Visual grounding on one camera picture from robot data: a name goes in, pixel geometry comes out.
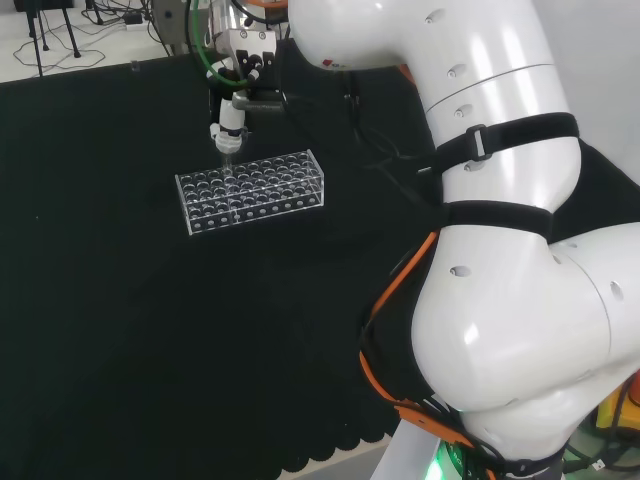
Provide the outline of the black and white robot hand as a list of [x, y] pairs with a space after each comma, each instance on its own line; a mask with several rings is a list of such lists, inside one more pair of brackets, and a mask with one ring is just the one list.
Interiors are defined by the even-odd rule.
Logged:
[[212, 45], [221, 58], [207, 73], [210, 136], [220, 153], [234, 155], [248, 135], [248, 112], [281, 109], [269, 97], [255, 98], [259, 91], [276, 90], [277, 36], [271, 30], [232, 28], [214, 34]]

